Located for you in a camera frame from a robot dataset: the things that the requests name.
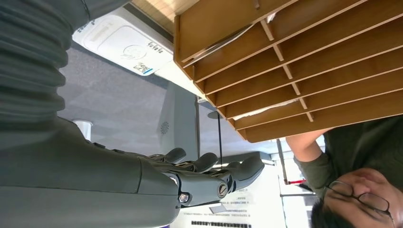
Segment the pole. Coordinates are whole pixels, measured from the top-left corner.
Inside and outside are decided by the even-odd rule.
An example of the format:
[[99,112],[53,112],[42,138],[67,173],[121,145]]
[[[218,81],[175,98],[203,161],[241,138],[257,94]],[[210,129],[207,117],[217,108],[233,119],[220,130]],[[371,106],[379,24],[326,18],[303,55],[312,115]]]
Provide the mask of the pole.
[[220,122],[220,114],[218,112],[217,112],[217,120],[218,120],[218,139],[220,141],[220,163],[222,169],[221,122]]

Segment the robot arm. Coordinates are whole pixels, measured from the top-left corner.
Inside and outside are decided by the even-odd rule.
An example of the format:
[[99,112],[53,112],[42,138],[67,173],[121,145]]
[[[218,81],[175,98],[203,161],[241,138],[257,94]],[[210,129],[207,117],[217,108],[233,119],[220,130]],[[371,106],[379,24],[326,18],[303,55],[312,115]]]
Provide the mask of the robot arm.
[[216,157],[174,164],[86,141],[57,117],[71,34],[127,0],[2,0],[0,227],[126,228],[171,223],[181,207],[216,202],[263,169],[250,158],[209,171]]

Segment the wooden mail organizer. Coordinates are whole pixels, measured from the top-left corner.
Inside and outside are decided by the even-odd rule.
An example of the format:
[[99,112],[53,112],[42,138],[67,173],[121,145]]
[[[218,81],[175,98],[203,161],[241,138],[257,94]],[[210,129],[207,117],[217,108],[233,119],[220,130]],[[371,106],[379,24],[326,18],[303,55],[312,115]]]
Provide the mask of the wooden mail organizer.
[[200,0],[174,60],[260,142],[403,114],[402,16],[402,0]]

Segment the sticker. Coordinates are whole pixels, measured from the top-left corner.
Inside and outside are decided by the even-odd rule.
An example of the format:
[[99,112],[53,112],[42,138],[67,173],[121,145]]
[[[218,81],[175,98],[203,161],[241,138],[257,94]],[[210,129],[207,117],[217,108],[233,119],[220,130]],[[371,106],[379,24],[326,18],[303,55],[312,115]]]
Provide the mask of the sticker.
[[133,68],[140,71],[142,74],[146,74],[153,70],[152,68],[147,67],[144,63],[138,63]]

